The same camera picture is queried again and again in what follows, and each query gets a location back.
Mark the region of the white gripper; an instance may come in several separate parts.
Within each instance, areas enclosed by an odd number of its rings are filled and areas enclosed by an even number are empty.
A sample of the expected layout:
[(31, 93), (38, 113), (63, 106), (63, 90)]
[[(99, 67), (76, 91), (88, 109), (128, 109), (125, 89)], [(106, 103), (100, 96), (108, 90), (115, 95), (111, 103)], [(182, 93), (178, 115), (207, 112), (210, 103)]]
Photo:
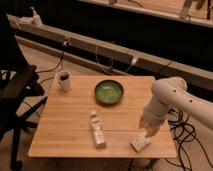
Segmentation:
[(166, 115), (155, 115), (151, 112), (145, 112), (141, 117), (139, 121), (139, 128), (140, 129), (146, 129), (147, 135), (146, 138), (150, 138), (155, 136), (160, 126), (164, 124), (166, 120)]

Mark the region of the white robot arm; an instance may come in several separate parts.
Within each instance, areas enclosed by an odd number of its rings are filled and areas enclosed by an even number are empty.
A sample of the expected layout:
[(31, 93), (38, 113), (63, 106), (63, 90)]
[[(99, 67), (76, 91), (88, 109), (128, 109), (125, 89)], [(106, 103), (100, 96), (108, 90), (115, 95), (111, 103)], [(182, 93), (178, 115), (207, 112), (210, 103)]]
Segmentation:
[(213, 130), (213, 103), (187, 92), (187, 83), (181, 77), (163, 78), (153, 82), (152, 98), (145, 106), (139, 128), (147, 130), (147, 136), (157, 134), (172, 107), (191, 114), (197, 121)]

